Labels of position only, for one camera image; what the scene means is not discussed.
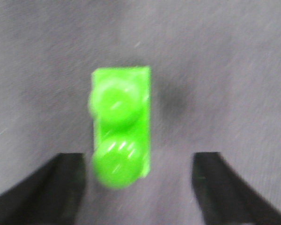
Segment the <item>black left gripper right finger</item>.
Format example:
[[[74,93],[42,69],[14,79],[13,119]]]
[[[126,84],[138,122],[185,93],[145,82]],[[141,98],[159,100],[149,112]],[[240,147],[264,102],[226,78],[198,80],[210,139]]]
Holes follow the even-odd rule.
[[[193,155],[191,184],[207,225],[281,225],[281,212],[218,152]]]

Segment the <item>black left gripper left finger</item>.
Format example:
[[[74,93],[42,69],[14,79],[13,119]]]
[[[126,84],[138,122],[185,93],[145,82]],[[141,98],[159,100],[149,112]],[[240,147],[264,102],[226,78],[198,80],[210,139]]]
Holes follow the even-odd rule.
[[[84,189],[84,154],[60,153],[0,194],[0,225],[73,225]]]

